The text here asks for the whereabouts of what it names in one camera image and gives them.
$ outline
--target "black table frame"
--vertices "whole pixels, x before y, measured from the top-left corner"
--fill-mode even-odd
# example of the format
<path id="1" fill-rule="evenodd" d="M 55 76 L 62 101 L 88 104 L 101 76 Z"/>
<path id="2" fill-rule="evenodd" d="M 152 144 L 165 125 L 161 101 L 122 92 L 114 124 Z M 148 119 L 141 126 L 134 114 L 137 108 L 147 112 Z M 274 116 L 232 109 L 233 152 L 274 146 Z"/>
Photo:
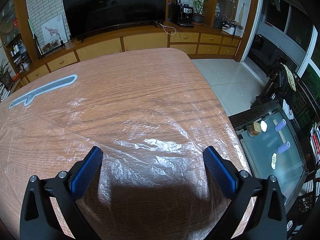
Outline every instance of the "black table frame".
<path id="1" fill-rule="evenodd" d="M 302 163 L 303 163 L 303 168 L 304 168 L 302 180 L 299 183 L 299 185 L 297 186 L 297 189 L 296 189 L 295 193 L 293 194 L 291 200 L 289 201 L 289 203 L 285 207 L 285 212 L 287 213 L 287 212 L 289 212 L 290 208 L 292 207 L 293 203 L 295 202 L 296 198 L 298 197 L 298 194 L 299 194 L 303 184 L 305 183 L 305 180 L 307 177 L 307 164 L 306 164 L 306 160 L 304 158 L 303 151 L 302 151 L 300 142 L 298 140 L 297 134 L 296 134 L 292 124 L 289 122 L 288 118 L 286 117 L 285 112 L 282 110 L 282 107 L 279 104 L 277 104 L 275 101 L 270 101 L 270 102 L 267 102 L 263 105 L 256 106 L 256 107 L 253 107 L 249 110 L 243 111 L 241 113 L 229 116 L 229 119 L 230 119 L 230 122 L 233 126 L 233 129 L 235 131 L 239 131 L 241 129 L 246 128 L 246 126 L 248 126 L 252 122 L 256 121 L 257 119 L 264 117 L 264 115 L 266 113 L 268 113 L 270 111 L 275 111 L 275 110 L 278 110 L 285 117 L 285 119 L 287 121 L 287 126 L 288 126 L 291 134 L 293 135 L 293 140 L 294 140 L 296 146 L 298 147 L 300 157 L 301 157 Z"/>

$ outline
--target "tv stand leg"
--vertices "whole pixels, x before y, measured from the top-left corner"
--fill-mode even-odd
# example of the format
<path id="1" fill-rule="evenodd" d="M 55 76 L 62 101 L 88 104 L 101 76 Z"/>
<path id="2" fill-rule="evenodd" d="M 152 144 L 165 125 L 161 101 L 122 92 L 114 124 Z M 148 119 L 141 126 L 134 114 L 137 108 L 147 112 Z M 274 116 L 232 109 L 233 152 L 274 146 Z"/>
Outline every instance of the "tv stand leg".
<path id="1" fill-rule="evenodd" d="M 87 36 L 86 36 L 85 34 L 82 35 L 81 43 L 85 40 L 86 37 L 87 37 Z"/>
<path id="2" fill-rule="evenodd" d="M 152 24 L 154 27 L 158 28 L 156 22 L 151 22 L 151 24 Z"/>

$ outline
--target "purple roll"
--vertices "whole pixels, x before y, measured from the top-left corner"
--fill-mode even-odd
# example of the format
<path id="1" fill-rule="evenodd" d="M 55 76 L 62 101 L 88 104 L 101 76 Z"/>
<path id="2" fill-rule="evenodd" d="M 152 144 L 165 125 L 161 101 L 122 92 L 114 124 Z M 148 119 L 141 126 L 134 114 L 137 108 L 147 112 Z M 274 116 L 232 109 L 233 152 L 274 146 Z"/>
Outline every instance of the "purple roll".
<path id="1" fill-rule="evenodd" d="M 287 125 L 287 122 L 285 121 L 285 119 L 282 119 L 280 123 L 278 123 L 276 126 L 275 126 L 275 130 L 276 131 L 279 131 L 281 130 L 283 127 L 285 127 Z"/>
<path id="2" fill-rule="evenodd" d="M 277 149 L 278 153 L 281 154 L 290 148 L 290 142 L 286 142 L 283 145 L 280 145 Z"/>

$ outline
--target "grey sword-shaped object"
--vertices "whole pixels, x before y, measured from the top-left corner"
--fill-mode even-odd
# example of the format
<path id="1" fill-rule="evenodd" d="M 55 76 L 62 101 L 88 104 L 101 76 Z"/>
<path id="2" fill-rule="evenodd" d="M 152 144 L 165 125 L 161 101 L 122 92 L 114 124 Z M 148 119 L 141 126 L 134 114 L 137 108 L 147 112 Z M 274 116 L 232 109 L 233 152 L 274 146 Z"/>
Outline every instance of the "grey sword-shaped object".
<path id="1" fill-rule="evenodd" d="M 12 108 L 22 102 L 24 102 L 24 105 L 27 106 L 32 102 L 32 100 L 36 96 L 39 96 L 39 95 L 44 94 L 46 92 L 58 89 L 60 87 L 68 86 L 68 85 L 72 84 L 77 78 L 78 78 L 78 76 L 74 74 L 71 76 L 60 78 L 58 80 L 50 82 L 50 83 L 43 85 L 41 87 L 38 87 L 38 88 L 22 95 L 21 97 L 18 97 L 15 100 L 13 100 L 11 102 L 11 104 L 9 105 L 9 108 Z"/>

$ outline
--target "coffee machine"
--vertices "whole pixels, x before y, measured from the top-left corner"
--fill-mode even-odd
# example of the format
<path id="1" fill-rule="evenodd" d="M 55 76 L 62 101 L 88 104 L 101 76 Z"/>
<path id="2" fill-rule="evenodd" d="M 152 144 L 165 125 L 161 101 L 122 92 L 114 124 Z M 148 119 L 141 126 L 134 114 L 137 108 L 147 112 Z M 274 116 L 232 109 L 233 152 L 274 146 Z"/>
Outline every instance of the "coffee machine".
<path id="1" fill-rule="evenodd" d="M 171 22 L 186 28 L 193 28 L 194 25 L 191 23 L 193 15 L 193 7 L 189 4 L 182 4 L 181 0 L 176 0 L 176 3 L 171 4 Z"/>

